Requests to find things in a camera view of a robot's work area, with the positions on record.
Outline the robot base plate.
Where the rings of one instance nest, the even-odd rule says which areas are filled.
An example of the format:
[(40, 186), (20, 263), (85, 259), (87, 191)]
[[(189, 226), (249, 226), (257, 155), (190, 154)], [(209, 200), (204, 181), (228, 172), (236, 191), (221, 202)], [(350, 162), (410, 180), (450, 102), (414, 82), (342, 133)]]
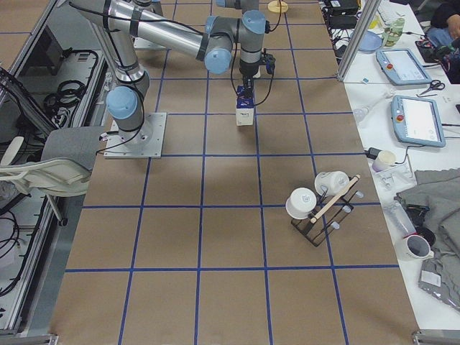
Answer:
[(106, 159), (161, 158), (166, 121), (165, 112), (146, 113), (143, 127), (129, 136), (128, 133), (119, 131), (113, 120), (111, 131), (116, 133), (108, 136), (103, 156)]

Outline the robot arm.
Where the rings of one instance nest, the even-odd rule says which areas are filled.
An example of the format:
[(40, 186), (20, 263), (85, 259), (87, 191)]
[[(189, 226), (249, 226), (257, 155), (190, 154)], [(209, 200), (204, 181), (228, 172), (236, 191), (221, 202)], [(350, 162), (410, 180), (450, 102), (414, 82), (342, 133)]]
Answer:
[(259, 10), (258, 0), (215, 0), (216, 5), (223, 8), (235, 8), (242, 14), (251, 10)]

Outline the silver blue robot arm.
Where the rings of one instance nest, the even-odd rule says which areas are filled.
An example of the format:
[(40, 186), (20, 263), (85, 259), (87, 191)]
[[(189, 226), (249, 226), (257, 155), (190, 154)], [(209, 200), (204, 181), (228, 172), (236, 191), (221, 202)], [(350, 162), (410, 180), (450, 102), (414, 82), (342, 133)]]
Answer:
[(191, 56), (215, 75), (231, 70), (233, 54), (239, 48), (243, 83), (236, 89), (236, 97), (250, 102), (250, 110), (256, 106), (254, 79), (260, 66), (269, 74), (275, 71), (274, 57), (262, 48), (270, 24), (253, 1), (219, 2), (219, 6), (240, 9), (242, 16), (209, 16), (203, 31), (163, 17), (159, 1), (70, 1), (69, 5), (89, 21), (119, 85), (136, 92), (138, 101), (150, 86), (148, 70), (142, 65), (147, 51), (137, 47), (140, 41), (153, 51)]

